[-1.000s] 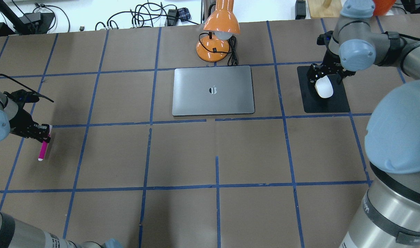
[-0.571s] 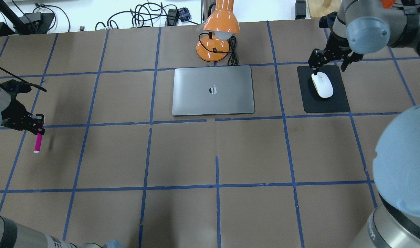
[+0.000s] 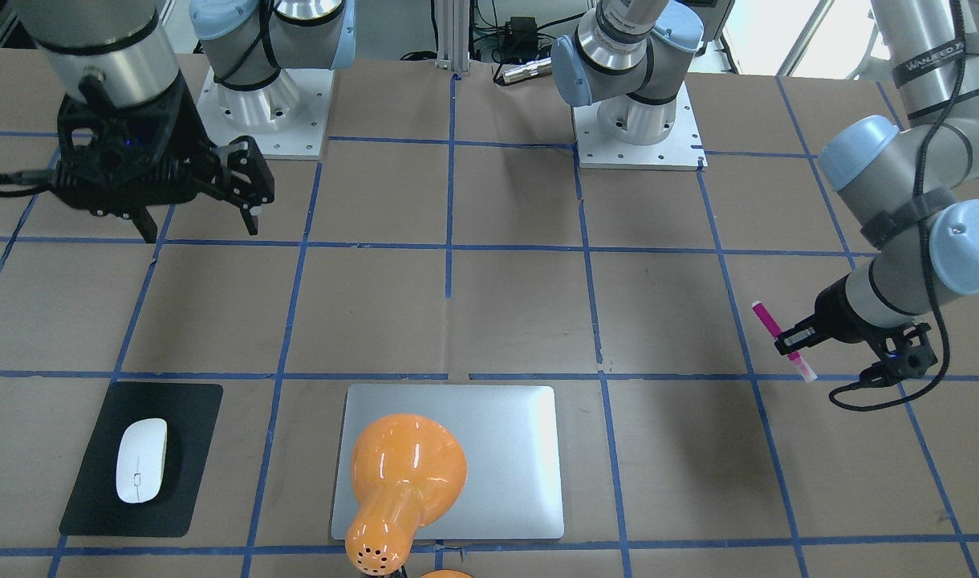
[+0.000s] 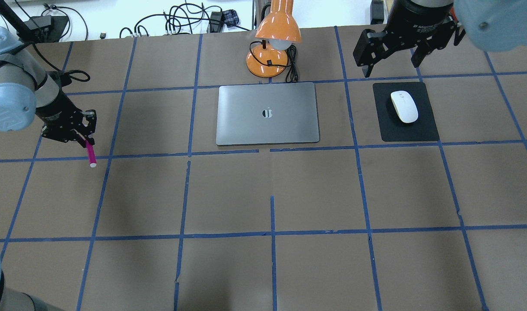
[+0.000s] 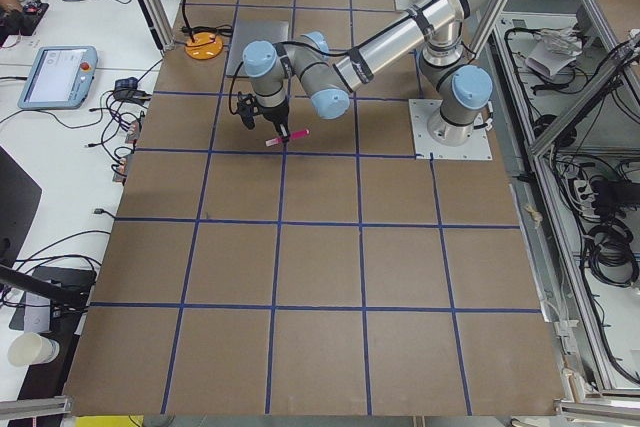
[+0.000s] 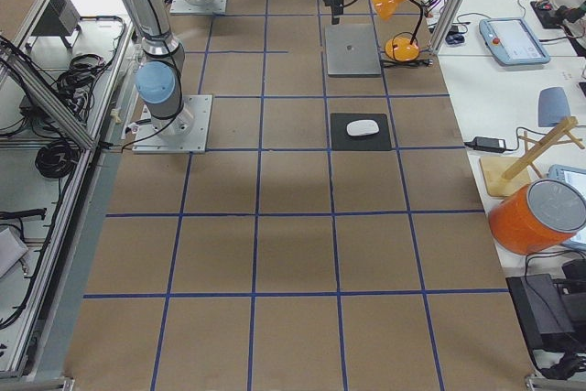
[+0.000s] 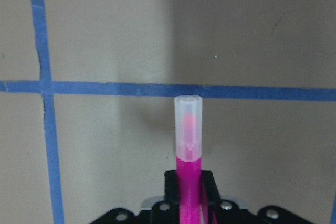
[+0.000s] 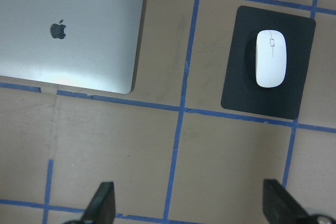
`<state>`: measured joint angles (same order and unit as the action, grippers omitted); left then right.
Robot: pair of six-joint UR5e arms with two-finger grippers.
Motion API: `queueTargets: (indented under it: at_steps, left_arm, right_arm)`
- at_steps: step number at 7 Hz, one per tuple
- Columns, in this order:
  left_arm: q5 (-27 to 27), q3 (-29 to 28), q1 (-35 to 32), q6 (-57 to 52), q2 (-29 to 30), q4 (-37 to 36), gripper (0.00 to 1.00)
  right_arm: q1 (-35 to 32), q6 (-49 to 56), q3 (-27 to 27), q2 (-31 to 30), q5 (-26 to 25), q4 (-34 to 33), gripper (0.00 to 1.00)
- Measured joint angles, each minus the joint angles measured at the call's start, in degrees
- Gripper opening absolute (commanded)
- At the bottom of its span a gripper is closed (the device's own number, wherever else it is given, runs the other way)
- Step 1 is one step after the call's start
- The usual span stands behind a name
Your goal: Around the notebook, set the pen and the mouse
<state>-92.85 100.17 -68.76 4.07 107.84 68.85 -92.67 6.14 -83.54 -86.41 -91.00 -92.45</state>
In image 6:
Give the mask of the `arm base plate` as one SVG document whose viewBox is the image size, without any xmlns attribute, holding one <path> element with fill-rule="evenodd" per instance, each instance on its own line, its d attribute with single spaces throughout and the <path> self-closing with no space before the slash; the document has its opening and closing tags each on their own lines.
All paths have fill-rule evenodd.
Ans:
<svg viewBox="0 0 586 391">
<path fill-rule="evenodd" d="M 184 95 L 183 110 L 166 127 L 167 122 L 154 119 L 140 125 L 131 145 L 137 154 L 178 154 L 206 151 L 212 113 L 212 95 Z"/>
<path fill-rule="evenodd" d="M 170 14 L 175 16 L 224 16 L 227 0 L 172 0 Z"/>
</svg>

